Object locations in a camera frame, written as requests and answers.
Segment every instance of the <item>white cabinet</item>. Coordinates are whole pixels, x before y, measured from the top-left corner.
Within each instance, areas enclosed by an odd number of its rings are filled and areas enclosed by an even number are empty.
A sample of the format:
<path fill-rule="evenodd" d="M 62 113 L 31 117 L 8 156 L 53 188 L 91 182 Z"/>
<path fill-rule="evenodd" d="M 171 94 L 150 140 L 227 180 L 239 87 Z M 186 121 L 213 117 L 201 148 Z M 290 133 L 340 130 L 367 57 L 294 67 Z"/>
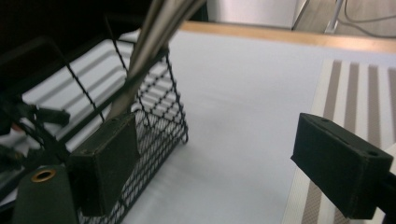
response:
<path fill-rule="evenodd" d="M 307 0 L 208 0 L 210 21 L 291 29 Z"/>

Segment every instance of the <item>wooden edge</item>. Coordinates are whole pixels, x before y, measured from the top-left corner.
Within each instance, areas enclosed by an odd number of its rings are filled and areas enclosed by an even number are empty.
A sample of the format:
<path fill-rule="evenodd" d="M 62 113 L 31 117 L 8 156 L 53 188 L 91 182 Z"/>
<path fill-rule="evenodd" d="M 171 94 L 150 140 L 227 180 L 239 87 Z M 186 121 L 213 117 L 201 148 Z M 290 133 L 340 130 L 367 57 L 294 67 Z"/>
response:
<path fill-rule="evenodd" d="M 396 41 L 380 38 L 321 35 L 233 24 L 186 21 L 182 31 L 274 40 L 310 46 L 396 53 Z"/>

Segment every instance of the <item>beige floor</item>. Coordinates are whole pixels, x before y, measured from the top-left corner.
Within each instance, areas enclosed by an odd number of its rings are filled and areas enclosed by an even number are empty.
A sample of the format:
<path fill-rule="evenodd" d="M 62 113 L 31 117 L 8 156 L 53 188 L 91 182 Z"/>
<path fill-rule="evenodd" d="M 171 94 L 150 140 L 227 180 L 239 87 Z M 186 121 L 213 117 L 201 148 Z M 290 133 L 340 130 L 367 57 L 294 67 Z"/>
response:
<path fill-rule="evenodd" d="M 309 0 L 295 31 L 323 33 L 335 8 L 335 0 Z M 339 19 L 347 21 L 345 1 Z M 373 18 L 396 15 L 395 0 L 348 0 L 347 13 L 355 20 L 370 20 Z M 387 21 L 357 24 L 376 35 L 394 35 L 396 38 L 396 18 Z M 336 35 L 366 35 L 356 28 L 338 23 Z"/>

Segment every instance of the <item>cable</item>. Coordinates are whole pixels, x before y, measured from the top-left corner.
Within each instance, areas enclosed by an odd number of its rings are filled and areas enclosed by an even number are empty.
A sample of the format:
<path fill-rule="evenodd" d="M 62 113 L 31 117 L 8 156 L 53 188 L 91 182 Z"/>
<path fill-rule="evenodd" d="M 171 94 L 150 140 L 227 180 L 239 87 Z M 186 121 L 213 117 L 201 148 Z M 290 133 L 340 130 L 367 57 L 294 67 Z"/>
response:
<path fill-rule="evenodd" d="M 359 25 L 350 23 L 350 22 L 346 22 L 346 21 L 342 21 L 340 19 L 338 19 L 338 22 L 340 22 L 341 24 L 345 25 L 345 26 L 350 26 L 353 27 L 355 29 L 358 29 L 359 31 L 361 31 L 362 33 L 372 36 L 372 37 L 377 37 L 377 38 L 388 38 L 388 39 L 392 39 L 392 38 L 396 38 L 396 35 L 377 35 L 374 33 L 371 33 L 363 28 L 361 28 Z"/>
<path fill-rule="evenodd" d="M 370 19 L 370 20 L 362 20 L 362 21 L 354 20 L 354 19 L 350 18 L 349 15 L 347 14 L 347 1 L 348 0 L 346 0 L 346 4 L 344 6 L 344 14 L 346 16 L 346 19 L 348 21 L 350 21 L 350 22 L 353 22 L 353 23 L 368 23 L 368 22 L 386 21 L 386 20 L 396 19 L 396 15 L 392 15 L 392 16 L 387 16 L 387 17 L 382 17 L 382 18 L 375 18 L 375 19 Z"/>
<path fill-rule="evenodd" d="M 378 34 L 374 34 L 371 33 L 370 31 L 365 30 L 364 28 L 360 27 L 359 25 L 356 25 L 355 23 L 368 23 L 368 22 L 376 22 L 376 21 L 385 21 L 385 20 L 391 20 L 391 19 L 396 19 L 396 15 L 393 16 L 387 16 L 387 17 L 383 17 L 383 18 L 375 18 L 375 19 L 370 19 L 370 20 L 362 20 L 362 21 L 358 21 L 358 20 L 354 20 L 352 18 L 350 18 L 347 14 L 347 1 L 346 0 L 346 4 L 344 6 L 344 14 L 346 16 L 346 19 L 349 21 L 342 21 L 339 18 L 337 18 L 338 22 L 340 22 L 341 24 L 345 25 L 345 26 L 350 26 L 353 27 L 359 31 L 361 31 L 362 33 L 372 36 L 372 37 L 376 37 L 376 38 L 396 38 L 396 35 L 378 35 Z"/>

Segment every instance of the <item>gray stripe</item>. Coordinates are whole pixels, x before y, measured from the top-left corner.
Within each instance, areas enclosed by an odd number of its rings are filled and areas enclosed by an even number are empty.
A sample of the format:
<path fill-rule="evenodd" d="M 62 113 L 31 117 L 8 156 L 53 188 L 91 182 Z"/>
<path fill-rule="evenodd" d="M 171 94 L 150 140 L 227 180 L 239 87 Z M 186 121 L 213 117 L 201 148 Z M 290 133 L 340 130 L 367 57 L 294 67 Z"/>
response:
<path fill-rule="evenodd" d="M 334 63 L 332 64 L 332 76 L 330 77 L 326 105 L 324 106 L 324 112 L 323 112 L 323 117 L 326 119 L 332 120 L 334 117 L 335 101 L 337 99 L 340 73 L 341 73 L 341 62 L 334 61 Z"/>
<path fill-rule="evenodd" d="M 390 108 L 393 117 L 393 142 L 396 142 L 396 69 L 389 69 Z"/>
<path fill-rule="evenodd" d="M 304 224 L 318 223 L 319 209 L 321 201 L 321 190 L 314 184 L 309 183 L 308 196 L 304 208 L 303 221 Z"/>
<path fill-rule="evenodd" d="M 332 63 L 332 73 L 330 76 L 329 89 L 327 92 L 326 104 L 324 106 L 323 117 L 332 119 L 334 117 L 335 100 L 338 92 L 338 82 L 340 80 L 341 62 Z M 304 224 L 318 223 L 319 209 L 321 201 L 321 190 L 314 182 L 309 183 L 308 195 L 306 197 L 303 222 Z"/>
<path fill-rule="evenodd" d="M 381 147 L 378 85 L 378 67 L 370 65 L 368 86 L 368 142 L 376 147 Z"/>
<path fill-rule="evenodd" d="M 349 81 L 346 94 L 346 117 L 344 128 L 354 133 L 356 131 L 356 113 L 358 109 L 359 65 L 352 63 L 349 67 Z"/>

